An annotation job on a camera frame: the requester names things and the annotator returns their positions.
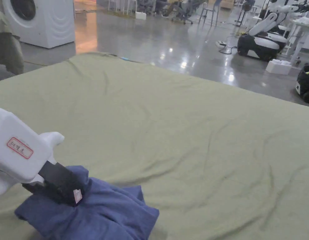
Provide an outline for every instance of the white table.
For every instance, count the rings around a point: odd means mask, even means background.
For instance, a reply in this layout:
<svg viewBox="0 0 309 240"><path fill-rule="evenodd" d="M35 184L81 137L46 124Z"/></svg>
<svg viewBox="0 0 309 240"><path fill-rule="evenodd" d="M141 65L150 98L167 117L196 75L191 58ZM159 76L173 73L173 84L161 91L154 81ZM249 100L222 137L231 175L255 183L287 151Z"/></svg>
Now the white table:
<svg viewBox="0 0 309 240"><path fill-rule="evenodd" d="M309 35L309 24L303 24L303 23L298 23L295 20L292 21L293 24L296 25L296 27L301 27L301 29L298 31L297 36L296 36L296 40L294 41L292 47L290 48L290 50L288 51L287 55L289 56L290 53L293 51L294 46L296 46L296 50L293 53L291 59L290 59L290 63L291 65L294 64L294 62L296 61L296 58L298 57L298 54L300 52L300 50L302 49L303 44L306 41L306 38Z"/></svg>

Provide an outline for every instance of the washing machine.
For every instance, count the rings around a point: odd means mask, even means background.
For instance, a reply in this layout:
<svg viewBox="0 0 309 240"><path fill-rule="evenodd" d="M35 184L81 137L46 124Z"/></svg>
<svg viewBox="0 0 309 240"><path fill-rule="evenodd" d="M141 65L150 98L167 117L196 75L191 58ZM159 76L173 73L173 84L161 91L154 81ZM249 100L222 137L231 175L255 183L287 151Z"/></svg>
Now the washing machine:
<svg viewBox="0 0 309 240"><path fill-rule="evenodd" d="M75 40L73 0L3 0L3 7L24 43L53 48Z"/></svg>

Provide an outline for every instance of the white robot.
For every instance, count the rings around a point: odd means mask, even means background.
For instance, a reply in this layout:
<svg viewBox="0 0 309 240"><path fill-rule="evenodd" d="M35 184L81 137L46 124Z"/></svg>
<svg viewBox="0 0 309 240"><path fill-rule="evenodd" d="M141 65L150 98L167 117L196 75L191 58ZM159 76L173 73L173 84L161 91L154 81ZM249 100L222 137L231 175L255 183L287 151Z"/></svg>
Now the white robot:
<svg viewBox="0 0 309 240"><path fill-rule="evenodd" d="M32 193L44 189L58 203L76 206L84 187L53 158L53 147L63 140L57 132L36 134L13 113L0 108L0 195L22 183Z"/></svg>
<svg viewBox="0 0 309 240"><path fill-rule="evenodd" d="M298 10L298 6L277 6L265 19L256 24L247 33L240 36L237 50L241 56L252 56L264 61L275 58L286 45L287 39L270 29L284 21L288 13Z"/></svg>

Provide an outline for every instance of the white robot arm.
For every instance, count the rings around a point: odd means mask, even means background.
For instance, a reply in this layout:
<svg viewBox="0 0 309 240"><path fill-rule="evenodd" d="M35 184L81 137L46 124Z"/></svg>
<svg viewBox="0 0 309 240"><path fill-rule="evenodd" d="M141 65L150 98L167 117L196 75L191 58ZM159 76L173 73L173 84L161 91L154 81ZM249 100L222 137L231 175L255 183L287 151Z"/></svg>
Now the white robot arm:
<svg viewBox="0 0 309 240"><path fill-rule="evenodd" d="M82 184L53 157L53 147L63 140L57 132L36 134L0 108L0 194L22 183L32 193L46 188L48 197L72 206L78 204L84 194Z"/></svg>
<svg viewBox="0 0 309 240"><path fill-rule="evenodd" d="M288 13L292 13L298 10L297 6L276 6L273 12L270 13L265 19L256 24L253 28L248 31L250 36L255 36L260 32L267 32L276 25L284 21Z"/></svg>

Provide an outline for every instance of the person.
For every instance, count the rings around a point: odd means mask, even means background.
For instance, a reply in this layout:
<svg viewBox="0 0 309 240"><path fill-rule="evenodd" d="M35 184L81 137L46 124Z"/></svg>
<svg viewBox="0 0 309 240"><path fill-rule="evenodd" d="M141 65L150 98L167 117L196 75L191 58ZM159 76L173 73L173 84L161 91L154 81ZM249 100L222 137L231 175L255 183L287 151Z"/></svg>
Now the person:
<svg viewBox="0 0 309 240"><path fill-rule="evenodd" d="M141 186L119 188L88 177L83 166L68 167L85 186L85 196L76 207L36 192L15 211L45 239L145 240L159 211L144 203Z"/></svg>
<svg viewBox="0 0 309 240"><path fill-rule="evenodd" d="M178 6L178 7L182 8L182 9L187 8L187 3L188 2L189 2L189 0L183 0L183 1L179 0L179 1L175 1L175 2L171 3L169 8L168 8L168 10L167 10L167 12L162 14L162 16L163 17L168 17L170 15L170 13L173 11L173 7L174 6Z"/></svg>

